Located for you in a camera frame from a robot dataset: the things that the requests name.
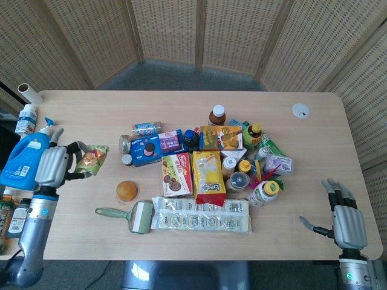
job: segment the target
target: cable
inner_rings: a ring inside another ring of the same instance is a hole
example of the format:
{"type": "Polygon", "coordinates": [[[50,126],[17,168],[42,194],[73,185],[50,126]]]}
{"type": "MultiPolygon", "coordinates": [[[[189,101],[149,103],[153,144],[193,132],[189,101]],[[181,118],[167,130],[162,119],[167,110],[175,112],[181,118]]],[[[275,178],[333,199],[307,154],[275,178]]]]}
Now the cable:
{"type": "Polygon", "coordinates": [[[92,286],[93,284],[97,283],[98,280],[101,279],[103,275],[105,275],[106,270],[108,269],[110,263],[111,263],[111,260],[107,263],[107,265],[106,265],[105,269],[103,270],[102,274],[98,278],[96,278],[94,281],[92,281],[89,285],[87,285],[83,290],[87,290],[87,289],[90,288],[90,286],[92,286]]]}

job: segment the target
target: bottle cap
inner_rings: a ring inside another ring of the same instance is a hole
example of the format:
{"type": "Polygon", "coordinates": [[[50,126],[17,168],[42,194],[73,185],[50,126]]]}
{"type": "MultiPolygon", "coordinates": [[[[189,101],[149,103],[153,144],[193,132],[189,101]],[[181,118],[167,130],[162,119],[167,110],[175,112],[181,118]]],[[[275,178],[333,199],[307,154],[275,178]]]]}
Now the bottle cap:
{"type": "Polygon", "coordinates": [[[29,110],[29,111],[35,111],[36,107],[34,105],[31,105],[31,104],[26,104],[24,106],[24,109],[29,110]]]}
{"type": "Polygon", "coordinates": [[[32,199],[30,198],[24,198],[22,199],[22,201],[20,202],[20,204],[30,204],[32,201],[32,199]]]}
{"type": "Polygon", "coordinates": [[[130,154],[123,155],[122,158],[121,158],[121,161],[126,166],[132,165],[132,155],[130,155],[130,154]]]}
{"type": "Polygon", "coordinates": [[[242,160],[239,162],[239,171],[242,171],[244,173],[249,172],[252,168],[252,165],[247,160],[242,160]]]}
{"type": "Polygon", "coordinates": [[[262,131],[262,125],[260,123],[254,123],[252,126],[252,131],[255,133],[262,131]]]}
{"type": "Polygon", "coordinates": [[[222,117],[224,115],[224,106],[216,105],[213,107],[212,113],[216,117],[222,117]]]}
{"type": "Polygon", "coordinates": [[[235,168],[236,166],[236,161],[234,158],[232,157],[226,157],[224,160],[223,160],[223,166],[224,168],[228,169],[228,170],[232,170],[235,168]]]}
{"type": "Polygon", "coordinates": [[[185,133],[184,133],[184,137],[186,137],[187,139],[193,139],[194,136],[195,136],[195,132],[193,130],[187,130],[185,133]]]}
{"type": "Polygon", "coordinates": [[[3,192],[2,195],[3,195],[3,196],[4,196],[4,195],[10,195],[10,196],[13,196],[14,193],[15,193],[14,190],[6,189],[6,190],[4,190],[4,192],[3,192]]]}
{"type": "Polygon", "coordinates": [[[264,185],[264,190],[268,195],[276,195],[279,191],[279,185],[275,181],[268,181],[264,185]]]}
{"type": "Polygon", "coordinates": [[[231,174],[230,182],[234,188],[243,189],[244,187],[248,186],[250,178],[246,173],[234,172],[231,174]]]}

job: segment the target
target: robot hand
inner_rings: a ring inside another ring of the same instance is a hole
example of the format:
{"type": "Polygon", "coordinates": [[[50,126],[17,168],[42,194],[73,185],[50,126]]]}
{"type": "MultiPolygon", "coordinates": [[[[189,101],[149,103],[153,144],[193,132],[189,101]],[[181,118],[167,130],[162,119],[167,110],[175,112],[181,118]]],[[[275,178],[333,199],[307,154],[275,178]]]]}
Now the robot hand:
{"type": "Polygon", "coordinates": [[[40,185],[33,193],[30,208],[19,239],[20,251],[17,252],[5,267],[7,285],[26,288],[34,285],[43,273],[43,254],[51,223],[54,218],[59,195],[56,189],[66,180],[90,177],[90,173],[69,172],[73,163],[73,155],[77,163],[82,159],[82,151],[88,151],[80,141],[68,146],[57,146],[57,139],[63,132],[59,130],[53,135],[50,147],[47,148],[39,162],[35,181],[40,185]]]}
{"type": "Polygon", "coordinates": [[[307,229],[334,239],[343,250],[339,261],[345,289],[371,290],[368,262],[360,254],[360,250],[368,244],[363,214],[357,209],[353,194],[343,184],[328,178],[322,181],[322,185],[328,193],[333,229],[312,225],[303,216],[300,220],[307,229]]]}

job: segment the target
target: green package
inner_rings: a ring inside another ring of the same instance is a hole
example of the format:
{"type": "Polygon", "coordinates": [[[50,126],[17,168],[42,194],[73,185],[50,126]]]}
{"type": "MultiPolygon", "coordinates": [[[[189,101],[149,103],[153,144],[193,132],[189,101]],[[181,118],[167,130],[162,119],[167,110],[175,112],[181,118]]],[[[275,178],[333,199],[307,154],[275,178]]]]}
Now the green package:
{"type": "Polygon", "coordinates": [[[262,147],[268,147],[271,154],[286,156],[265,133],[262,136],[261,142],[258,143],[257,149],[259,150],[262,147]]]}

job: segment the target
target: spray bottle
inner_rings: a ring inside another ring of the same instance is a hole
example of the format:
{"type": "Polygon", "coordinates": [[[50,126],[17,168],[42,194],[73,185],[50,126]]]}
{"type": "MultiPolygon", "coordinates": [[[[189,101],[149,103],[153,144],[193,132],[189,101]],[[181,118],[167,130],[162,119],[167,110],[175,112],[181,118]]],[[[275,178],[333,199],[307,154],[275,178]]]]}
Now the spray bottle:
{"type": "Polygon", "coordinates": [[[44,119],[47,122],[45,128],[23,138],[12,150],[1,172],[0,184],[23,190],[33,190],[37,186],[37,167],[44,150],[50,145],[50,126],[54,125],[53,120],[44,119]]]}

